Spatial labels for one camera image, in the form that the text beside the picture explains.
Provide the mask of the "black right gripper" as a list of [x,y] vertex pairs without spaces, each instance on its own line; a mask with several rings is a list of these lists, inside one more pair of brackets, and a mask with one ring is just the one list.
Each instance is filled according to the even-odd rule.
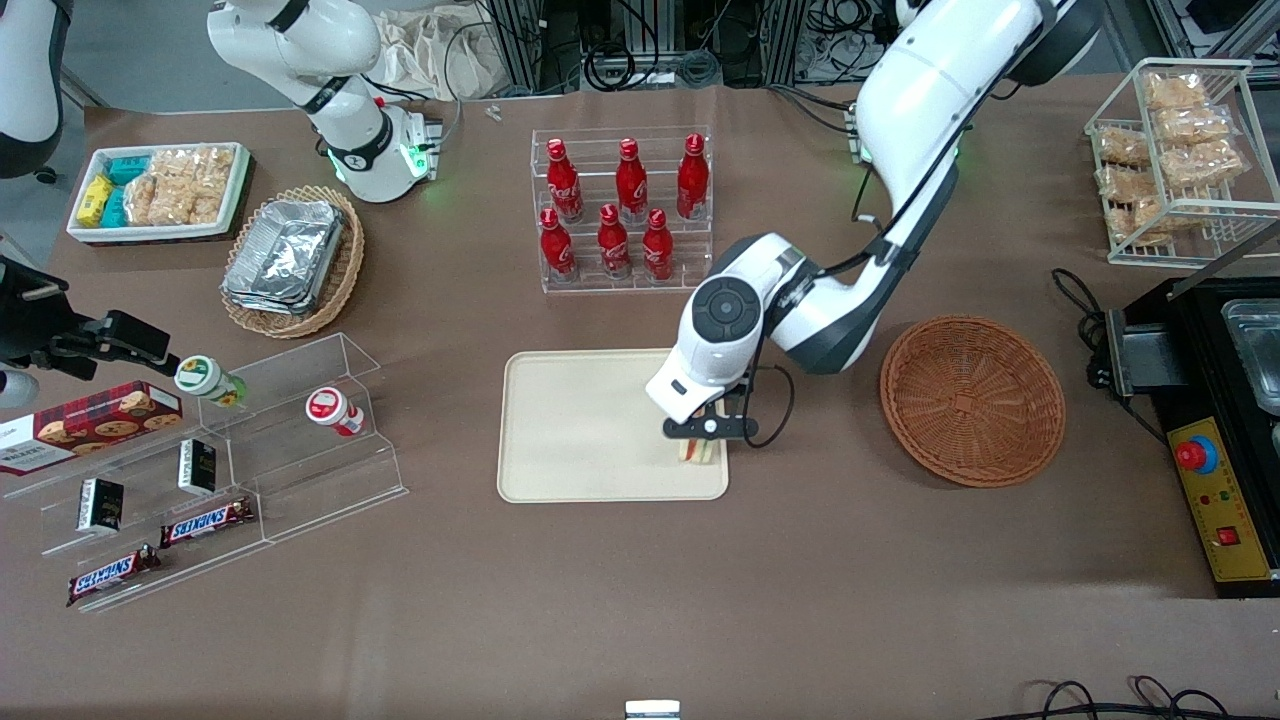
[[[109,311],[96,336],[105,343],[55,338],[74,329],[69,284],[10,258],[3,258],[3,363],[26,368],[32,354],[50,345],[50,368],[78,380],[92,380],[100,363],[131,363],[173,378],[180,359],[166,354],[170,336],[124,311]],[[163,359],[145,354],[166,354]]]

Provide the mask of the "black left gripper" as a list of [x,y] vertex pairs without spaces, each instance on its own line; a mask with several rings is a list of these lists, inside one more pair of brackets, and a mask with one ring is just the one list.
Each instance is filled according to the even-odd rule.
[[[713,401],[708,401],[701,409],[701,416],[741,416],[744,415],[742,406],[748,396],[748,391],[751,388],[750,378],[740,378],[733,386],[727,388],[719,397]],[[721,461],[722,450],[724,442],[721,439],[714,439],[710,442],[710,462],[718,464]],[[675,442],[675,456],[678,462],[686,462],[689,460],[689,441],[677,439]]]

